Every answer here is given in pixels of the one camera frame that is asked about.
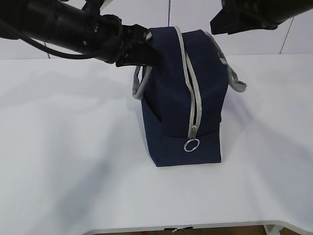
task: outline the navy blue bag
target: navy blue bag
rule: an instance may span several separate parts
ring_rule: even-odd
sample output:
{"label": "navy blue bag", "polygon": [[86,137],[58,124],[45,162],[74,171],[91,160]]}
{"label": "navy blue bag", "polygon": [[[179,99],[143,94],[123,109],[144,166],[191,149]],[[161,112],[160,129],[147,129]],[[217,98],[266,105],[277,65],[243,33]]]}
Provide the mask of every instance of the navy blue bag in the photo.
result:
{"label": "navy blue bag", "polygon": [[177,27],[150,32],[148,39],[163,54],[163,65],[143,68],[141,83],[136,68],[133,96],[142,100],[151,158],[156,166],[220,163],[227,87],[243,92],[246,84],[238,81],[208,33],[181,34]]}

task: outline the black robotic arm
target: black robotic arm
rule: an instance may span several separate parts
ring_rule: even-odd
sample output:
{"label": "black robotic arm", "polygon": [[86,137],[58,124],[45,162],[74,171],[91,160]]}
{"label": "black robotic arm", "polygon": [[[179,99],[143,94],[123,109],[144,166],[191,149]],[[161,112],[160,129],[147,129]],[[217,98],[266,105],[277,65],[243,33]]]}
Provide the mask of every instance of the black robotic arm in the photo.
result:
{"label": "black robotic arm", "polygon": [[[68,0],[0,0],[0,37],[25,42],[67,59],[97,58],[119,66],[158,67],[162,55],[147,41],[149,31],[122,25],[114,15],[100,15],[105,0],[86,0],[83,9]],[[213,34],[253,29],[274,30],[285,20],[313,8],[313,0],[222,0],[223,9],[211,21]],[[81,53],[47,48],[37,39]]]}

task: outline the zipper pull ring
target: zipper pull ring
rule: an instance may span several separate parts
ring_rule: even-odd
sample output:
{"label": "zipper pull ring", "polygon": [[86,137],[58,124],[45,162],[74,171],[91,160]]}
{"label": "zipper pull ring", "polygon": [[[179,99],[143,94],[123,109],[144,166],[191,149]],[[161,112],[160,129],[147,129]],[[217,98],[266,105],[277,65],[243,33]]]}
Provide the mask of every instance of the zipper pull ring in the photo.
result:
{"label": "zipper pull ring", "polygon": [[[192,149],[188,150],[188,149],[187,149],[187,146],[188,146],[190,143],[194,142],[194,141],[197,142],[197,143],[196,143],[196,146],[193,147]],[[195,150],[199,147],[199,145],[200,145],[200,140],[193,138],[193,139],[188,140],[188,141],[185,143],[185,145],[184,145],[184,150],[185,150],[185,152],[190,153],[190,152],[195,151]]]}

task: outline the white wall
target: white wall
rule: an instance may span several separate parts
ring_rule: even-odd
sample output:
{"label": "white wall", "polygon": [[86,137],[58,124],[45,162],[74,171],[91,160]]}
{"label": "white wall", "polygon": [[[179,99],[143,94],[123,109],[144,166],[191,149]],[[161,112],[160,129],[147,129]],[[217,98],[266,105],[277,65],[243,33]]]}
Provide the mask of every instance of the white wall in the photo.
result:
{"label": "white wall", "polygon": [[294,18],[282,53],[313,53],[313,10]]}
{"label": "white wall", "polygon": [[[123,24],[140,24],[145,27],[167,26],[169,1],[114,0],[102,13],[119,16]],[[81,8],[85,0],[70,0],[68,3]],[[170,25],[179,26],[182,31],[203,29],[210,32],[210,21],[221,8],[221,0],[171,0]],[[310,11],[295,17],[291,28],[291,20],[288,20],[275,31],[254,30],[234,35],[217,35],[215,38],[227,55],[278,54],[281,51],[313,53],[312,22],[313,11]],[[53,45],[48,46],[70,52]],[[0,59],[27,58],[48,58],[48,56],[21,40],[0,38]]]}

